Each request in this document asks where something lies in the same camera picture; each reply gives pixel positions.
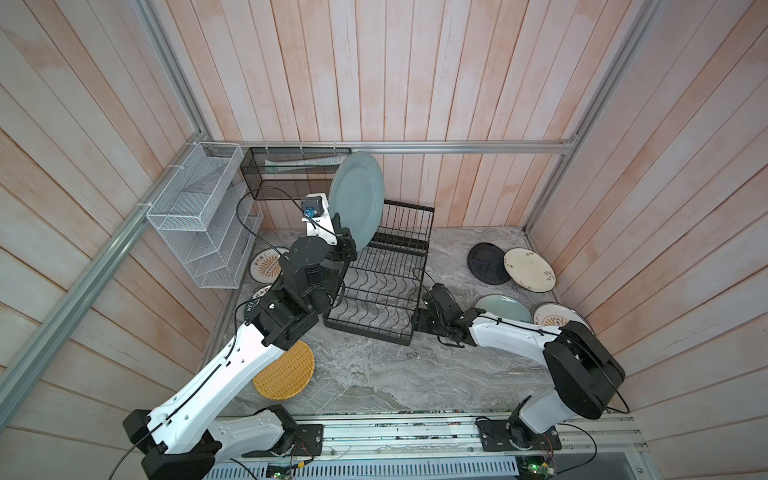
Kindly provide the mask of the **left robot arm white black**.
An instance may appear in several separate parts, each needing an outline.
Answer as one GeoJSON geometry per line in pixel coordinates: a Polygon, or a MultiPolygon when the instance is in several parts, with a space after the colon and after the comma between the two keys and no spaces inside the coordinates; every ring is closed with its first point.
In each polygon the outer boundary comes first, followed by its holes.
{"type": "Polygon", "coordinates": [[[266,294],[246,302],[244,321],[222,350],[162,405],[125,418],[148,478],[202,479],[223,460],[256,451],[285,455],[299,445],[297,424],[280,405],[230,419],[219,414],[333,309],[357,258],[348,229],[335,237],[334,245],[319,236],[296,240],[281,255],[281,272],[266,294]]]}

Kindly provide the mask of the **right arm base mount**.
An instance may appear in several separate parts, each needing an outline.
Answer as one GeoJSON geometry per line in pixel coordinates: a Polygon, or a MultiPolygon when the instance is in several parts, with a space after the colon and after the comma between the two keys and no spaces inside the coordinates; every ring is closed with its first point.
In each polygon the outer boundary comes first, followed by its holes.
{"type": "Polygon", "coordinates": [[[531,399],[526,397],[505,420],[478,416],[474,424],[478,429],[484,452],[529,451],[542,449],[553,452],[562,449],[559,433],[554,426],[544,433],[535,433],[519,418],[520,410],[531,399]]]}

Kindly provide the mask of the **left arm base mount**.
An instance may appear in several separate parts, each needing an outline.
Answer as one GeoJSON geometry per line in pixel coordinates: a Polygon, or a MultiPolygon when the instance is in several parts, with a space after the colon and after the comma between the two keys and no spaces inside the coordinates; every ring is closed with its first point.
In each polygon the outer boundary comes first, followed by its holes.
{"type": "Polygon", "coordinates": [[[265,407],[256,414],[260,415],[266,411],[277,416],[283,427],[283,434],[270,450],[250,451],[243,454],[244,458],[283,457],[288,454],[314,458],[321,455],[324,434],[322,424],[298,424],[282,405],[265,407]]]}

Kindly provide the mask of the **black wire dish rack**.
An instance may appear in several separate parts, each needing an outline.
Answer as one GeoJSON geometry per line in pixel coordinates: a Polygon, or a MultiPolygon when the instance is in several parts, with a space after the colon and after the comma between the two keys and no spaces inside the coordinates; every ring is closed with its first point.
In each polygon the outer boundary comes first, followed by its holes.
{"type": "Polygon", "coordinates": [[[346,272],[344,294],[323,324],[408,346],[423,294],[434,209],[387,200],[370,243],[346,272]]]}

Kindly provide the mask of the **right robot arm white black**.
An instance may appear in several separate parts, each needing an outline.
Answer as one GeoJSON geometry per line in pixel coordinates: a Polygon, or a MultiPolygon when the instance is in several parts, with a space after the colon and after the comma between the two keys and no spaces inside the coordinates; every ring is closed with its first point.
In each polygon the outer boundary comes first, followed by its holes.
{"type": "Polygon", "coordinates": [[[496,349],[548,368],[553,386],[521,401],[509,417],[507,430],[518,444],[575,416],[599,419],[626,378],[584,321],[538,325],[484,299],[463,310],[441,283],[422,296],[411,323],[445,346],[496,349]]]}

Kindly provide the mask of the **cream floral plate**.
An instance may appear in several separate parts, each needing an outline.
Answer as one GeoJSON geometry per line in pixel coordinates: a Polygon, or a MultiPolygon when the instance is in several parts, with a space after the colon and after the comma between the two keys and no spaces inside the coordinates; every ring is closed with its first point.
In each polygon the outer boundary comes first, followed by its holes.
{"type": "Polygon", "coordinates": [[[513,248],[503,257],[504,267],[519,286],[536,293],[551,291],[556,276],[550,264],[536,252],[526,248],[513,248]]]}

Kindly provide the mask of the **large teal green plate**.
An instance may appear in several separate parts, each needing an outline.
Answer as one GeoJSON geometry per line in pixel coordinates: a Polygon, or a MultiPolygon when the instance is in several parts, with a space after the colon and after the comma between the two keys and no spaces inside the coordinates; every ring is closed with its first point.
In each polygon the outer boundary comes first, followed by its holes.
{"type": "Polygon", "coordinates": [[[340,215],[362,251],[373,239],[384,207],[384,179],[377,160],[368,153],[349,155],[338,167],[330,187],[331,215],[340,215]]]}

